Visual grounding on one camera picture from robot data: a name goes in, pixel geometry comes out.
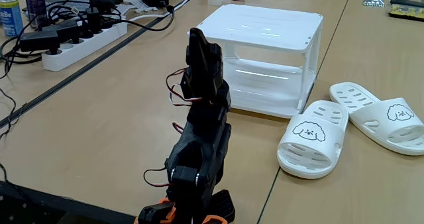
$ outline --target dog face print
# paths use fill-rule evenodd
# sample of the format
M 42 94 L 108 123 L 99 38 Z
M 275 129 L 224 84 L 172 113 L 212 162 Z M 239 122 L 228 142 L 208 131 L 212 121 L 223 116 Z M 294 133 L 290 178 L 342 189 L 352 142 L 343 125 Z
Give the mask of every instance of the dog face print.
M 304 121 L 298 124 L 294 128 L 293 133 L 304 139 L 318 140 L 319 142 L 323 142 L 325 140 L 323 128 L 314 122 Z
M 387 117 L 391 121 L 406 121 L 414 116 L 415 115 L 408 107 L 401 104 L 392 105 L 387 112 Z

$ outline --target table surface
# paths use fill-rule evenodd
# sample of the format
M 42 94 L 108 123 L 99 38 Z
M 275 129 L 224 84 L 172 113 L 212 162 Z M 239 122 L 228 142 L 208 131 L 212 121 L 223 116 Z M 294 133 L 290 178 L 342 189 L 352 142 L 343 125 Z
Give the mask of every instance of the table surface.
M 177 3 L 183 0 L 170 0 L 171 5 L 176 5 Z M 21 8 L 26 7 L 25 0 L 19 0 Z M 152 13 L 165 13 L 164 10 L 159 10 Z M 135 17 L 140 14 L 135 14 L 129 12 L 127 14 L 128 17 Z M 152 22 L 155 18 L 145 18 L 138 20 L 137 22 L 142 25 L 147 25 Z M 26 18 L 23 18 L 23 23 L 28 23 Z M 44 70 L 42 67 L 42 62 L 37 62 L 33 64 L 26 65 L 14 65 L 9 72 L 8 77 L 0 80 L 0 87 L 11 97 L 13 97 L 17 102 L 17 108 L 20 108 L 23 104 L 28 103 L 34 98 L 41 95 L 43 92 L 47 91 L 49 88 L 58 84 L 68 76 L 74 74 L 76 71 L 100 57 L 106 51 L 112 49 L 114 46 L 118 45 L 118 43 L 124 41 L 130 35 L 134 34 L 140 28 L 136 26 L 129 25 L 128 33 L 114 42 L 108 44 L 107 46 L 99 49 L 98 51 L 90 54 L 89 56 L 81 59 L 80 61 L 68 66 L 67 68 L 59 71 L 59 72 L 50 72 Z M 5 36 L 3 32 L 3 28 L 0 28 L 0 44 L 6 41 L 8 37 Z M 4 51 L 10 51 L 12 46 L 6 46 Z M 0 120 L 4 119 L 9 115 L 10 110 L 12 109 L 12 103 L 5 97 L 0 97 Z
M 322 14 L 322 60 L 346 1 L 245 4 Z M 0 161 L 10 180 L 131 215 L 164 197 L 165 189 L 146 185 L 142 173 L 163 167 L 178 140 L 171 122 L 183 125 L 187 115 L 186 108 L 169 104 L 164 79 L 185 66 L 187 31 L 214 10 L 207 0 L 190 1 L 176 13 L 171 29 L 145 33 L 23 115 L 0 143 Z M 247 48 L 240 55 L 265 62 L 301 59 Z M 276 149 L 288 120 L 233 111 L 228 122 L 233 131 L 225 175 L 216 190 L 231 191 L 237 223 L 254 223 L 279 169 Z M 149 179 L 163 182 L 166 175 Z
M 380 99 L 404 97 L 423 119 L 423 23 L 361 2 L 348 1 L 309 103 L 329 100 L 333 84 L 355 82 Z M 423 222 L 424 158 L 387 150 L 352 123 L 344 139 L 328 176 L 302 180 L 278 172 L 261 223 Z
M 418 79 L 423 68 L 414 49 L 424 41 L 418 29 L 422 30 L 421 23 L 391 19 L 385 9 L 363 7 L 362 0 L 246 0 L 244 4 L 324 16 L 319 59 L 323 65 L 310 103 L 328 99 L 331 84 L 352 81 L 382 99 L 403 96 L 424 117 L 419 110 L 423 82 Z M 214 10 L 206 0 L 192 0 L 176 13 L 171 29 L 145 33 L 23 115 L 0 141 L 0 161 L 10 180 L 131 215 L 163 197 L 165 189 L 147 186 L 142 172 L 163 167 L 178 140 L 171 122 L 183 125 L 187 115 L 187 108 L 169 104 L 164 78 L 185 66 L 186 32 Z M 408 43 L 395 52 L 400 39 Z M 279 64 L 301 59 L 250 48 L 239 54 Z M 22 71 L 25 91 L 25 84 L 30 86 L 34 79 Z M 44 74 L 41 68 L 38 73 Z M 39 75 L 34 83 L 43 92 L 52 80 L 44 83 Z M 230 190 L 236 223 L 258 221 L 275 178 L 262 223 L 418 223 L 422 219 L 417 209 L 423 196 L 422 158 L 388 151 L 350 124 L 335 170 L 320 180 L 301 180 L 278 171 L 276 149 L 287 119 L 234 110 L 228 122 L 233 132 L 224 177 L 216 190 Z M 166 175 L 148 178 L 163 182 Z

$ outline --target power strip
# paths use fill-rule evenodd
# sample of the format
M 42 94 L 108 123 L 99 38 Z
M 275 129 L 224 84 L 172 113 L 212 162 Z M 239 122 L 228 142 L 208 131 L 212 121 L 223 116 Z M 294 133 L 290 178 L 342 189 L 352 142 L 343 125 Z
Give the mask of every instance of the power strip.
M 128 33 L 127 26 L 126 23 L 113 25 L 111 28 L 103 29 L 101 33 L 95 34 L 92 38 L 81 38 L 79 44 L 63 43 L 60 45 L 57 55 L 43 52 L 41 55 L 42 65 L 45 70 L 58 72 L 126 35 Z

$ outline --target slide sandal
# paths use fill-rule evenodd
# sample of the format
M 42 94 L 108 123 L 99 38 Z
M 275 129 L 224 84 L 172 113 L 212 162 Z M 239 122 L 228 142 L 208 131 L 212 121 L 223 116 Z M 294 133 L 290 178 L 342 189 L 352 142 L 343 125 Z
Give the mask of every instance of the slide sandal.
M 404 98 L 380 101 L 351 82 L 332 85 L 330 96 L 347 109 L 350 121 L 379 145 L 401 154 L 424 154 L 424 124 Z
M 300 178 L 329 174 L 339 160 L 348 120 L 347 110 L 331 101 L 315 101 L 294 115 L 278 146 L 281 168 Z

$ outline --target white plastic shelf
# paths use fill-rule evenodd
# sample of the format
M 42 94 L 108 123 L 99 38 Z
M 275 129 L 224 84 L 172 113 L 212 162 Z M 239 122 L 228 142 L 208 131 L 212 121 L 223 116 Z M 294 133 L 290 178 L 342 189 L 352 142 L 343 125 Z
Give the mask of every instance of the white plastic shelf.
M 231 107 L 290 118 L 303 110 L 315 82 L 322 23 L 315 13 L 224 5 L 197 27 L 223 49 Z M 235 46 L 301 54 L 303 64 L 237 58 Z

